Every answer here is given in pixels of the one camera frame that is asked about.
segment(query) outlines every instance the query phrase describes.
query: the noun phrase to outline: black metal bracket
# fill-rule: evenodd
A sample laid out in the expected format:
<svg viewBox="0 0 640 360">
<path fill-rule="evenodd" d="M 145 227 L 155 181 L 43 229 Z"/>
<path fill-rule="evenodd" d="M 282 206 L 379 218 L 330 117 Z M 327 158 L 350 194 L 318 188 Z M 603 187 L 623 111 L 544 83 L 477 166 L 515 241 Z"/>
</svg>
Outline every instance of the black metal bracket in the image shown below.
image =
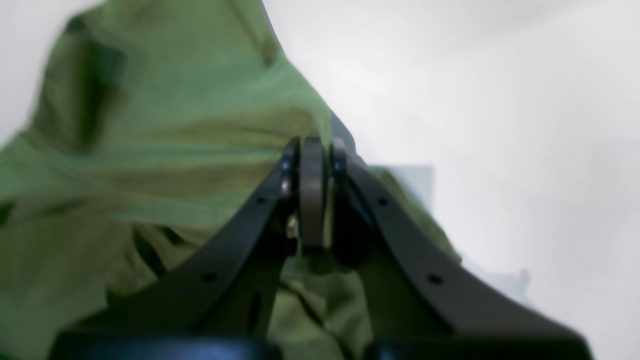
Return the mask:
<svg viewBox="0 0 640 360">
<path fill-rule="evenodd" d="M 334 210 L 327 254 L 329 177 Z M 280 358 L 264 338 L 280 270 L 297 246 L 285 230 L 293 213 L 303 255 L 329 255 L 361 277 L 376 336 L 368 359 L 591 359 L 576 332 L 450 260 L 384 185 L 349 159 L 341 141 L 327 159 L 317 138 L 302 145 L 293 139 L 203 249 L 147 289 L 61 332 L 51 359 Z"/>
</svg>

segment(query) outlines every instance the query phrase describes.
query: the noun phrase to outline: white background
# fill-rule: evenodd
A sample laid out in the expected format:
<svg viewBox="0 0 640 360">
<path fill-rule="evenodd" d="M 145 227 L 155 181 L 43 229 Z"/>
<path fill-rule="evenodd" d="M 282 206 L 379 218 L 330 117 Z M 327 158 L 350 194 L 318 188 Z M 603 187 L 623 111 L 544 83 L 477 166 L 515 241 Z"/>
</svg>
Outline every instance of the white background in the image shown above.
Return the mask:
<svg viewBox="0 0 640 360">
<path fill-rule="evenodd" d="M 88 0 L 0 2 L 0 141 Z M 265 0 L 369 163 L 431 167 L 434 215 L 597 359 L 640 359 L 640 1 Z"/>
</svg>

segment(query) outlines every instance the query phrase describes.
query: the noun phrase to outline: black arm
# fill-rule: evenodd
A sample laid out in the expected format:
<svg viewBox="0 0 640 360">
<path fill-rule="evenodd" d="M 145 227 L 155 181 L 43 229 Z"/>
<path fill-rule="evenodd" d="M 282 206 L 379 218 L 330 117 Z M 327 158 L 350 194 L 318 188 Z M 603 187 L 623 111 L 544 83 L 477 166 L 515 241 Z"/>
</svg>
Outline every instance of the black arm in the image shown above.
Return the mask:
<svg viewBox="0 0 640 360">
<path fill-rule="evenodd" d="M 333 178 L 333 191 L 327 189 Z M 322 243 L 326 197 L 332 244 Z M 149 288 L 63 331 L 51 359 L 278 359 L 264 342 L 281 267 L 328 256 L 362 278 L 376 340 L 368 359 L 591 359 L 575 332 L 531 312 L 449 259 L 335 140 L 292 140 L 240 212 Z"/>
</svg>

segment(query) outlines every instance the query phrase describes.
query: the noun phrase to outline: green fabric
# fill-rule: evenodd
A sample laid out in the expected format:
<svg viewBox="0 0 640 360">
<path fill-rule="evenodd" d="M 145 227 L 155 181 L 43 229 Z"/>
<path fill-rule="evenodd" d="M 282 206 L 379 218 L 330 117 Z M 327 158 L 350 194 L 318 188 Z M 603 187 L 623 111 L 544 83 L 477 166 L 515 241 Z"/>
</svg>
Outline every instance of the green fabric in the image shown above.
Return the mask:
<svg viewBox="0 0 640 360">
<path fill-rule="evenodd" d="M 0 353 L 43 359 L 62 327 L 153 283 L 138 237 L 175 268 L 294 136 L 329 144 L 330 111 L 260 0 L 111 0 L 70 21 L 32 121 L 0 152 Z M 378 176 L 458 259 L 392 175 Z M 291 269 L 269 338 L 288 359 L 358 357 L 372 334 L 357 275 Z"/>
</svg>

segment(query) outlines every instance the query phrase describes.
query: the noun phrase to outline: screw hole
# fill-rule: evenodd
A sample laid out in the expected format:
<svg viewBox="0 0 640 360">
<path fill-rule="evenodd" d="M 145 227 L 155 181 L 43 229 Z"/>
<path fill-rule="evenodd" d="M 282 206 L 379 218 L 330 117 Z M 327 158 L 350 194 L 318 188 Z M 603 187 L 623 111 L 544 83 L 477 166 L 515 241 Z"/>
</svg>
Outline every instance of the screw hole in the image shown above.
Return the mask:
<svg viewBox="0 0 640 360">
<path fill-rule="evenodd" d="M 202 282 L 213 282 L 218 278 L 218 274 L 214 273 L 214 272 L 207 272 L 205 273 L 201 280 Z"/>
<path fill-rule="evenodd" d="M 440 276 L 435 274 L 429 274 L 427 276 L 427 280 L 429 280 L 429 282 L 434 285 L 442 285 L 442 283 L 444 282 L 444 280 Z"/>
</svg>

